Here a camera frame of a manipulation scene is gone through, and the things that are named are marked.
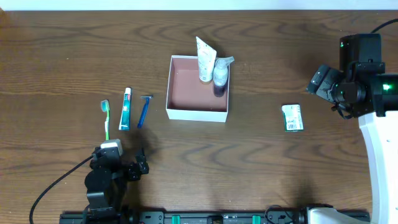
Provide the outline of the clear pump spray bottle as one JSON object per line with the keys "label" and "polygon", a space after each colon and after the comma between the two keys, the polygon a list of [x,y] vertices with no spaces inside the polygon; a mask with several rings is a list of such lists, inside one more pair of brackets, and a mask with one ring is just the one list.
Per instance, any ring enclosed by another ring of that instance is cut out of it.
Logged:
{"label": "clear pump spray bottle", "polygon": [[213,70],[213,93],[216,97],[222,97],[225,93],[226,83],[229,77],[229,65],[234,62],[234,57],[219,58],[215,62]]}

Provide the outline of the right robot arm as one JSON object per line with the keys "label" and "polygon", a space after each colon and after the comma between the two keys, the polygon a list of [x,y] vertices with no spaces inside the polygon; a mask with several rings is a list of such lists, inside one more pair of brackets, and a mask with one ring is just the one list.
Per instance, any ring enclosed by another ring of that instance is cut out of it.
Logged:
{"label": "right robot arm", "polygon": [[397,75],[382,63],[342,72],[322,65],[307,90],[357,118],[368,154],[373,198],[370,223],[397,223]]}

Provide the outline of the white cosmetic squeeze tube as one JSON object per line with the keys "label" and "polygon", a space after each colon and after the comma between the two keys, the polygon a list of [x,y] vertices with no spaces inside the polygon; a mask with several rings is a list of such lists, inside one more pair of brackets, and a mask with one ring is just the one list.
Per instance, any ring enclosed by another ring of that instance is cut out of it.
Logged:
{"label": "white cosmetic squeeze tube", "polygon": [[196,37],[199,79],[203,83],[209,83],[213,79],[216,50],[206,44],[201,38]]}

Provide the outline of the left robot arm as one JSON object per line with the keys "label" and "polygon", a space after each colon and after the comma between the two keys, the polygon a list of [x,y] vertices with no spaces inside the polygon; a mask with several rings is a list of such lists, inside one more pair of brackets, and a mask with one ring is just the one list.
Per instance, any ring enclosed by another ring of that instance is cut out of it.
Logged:
{"label": "left robot arm", "polygon": [[90,161],[91,172],[85,177],[89,205],[83,211],[83,223],[139,223],[139,215],[123,205],[129,182],[149,173],[143,148],[135,161],[121,161],[123,150],[116,143],[96,147]]}

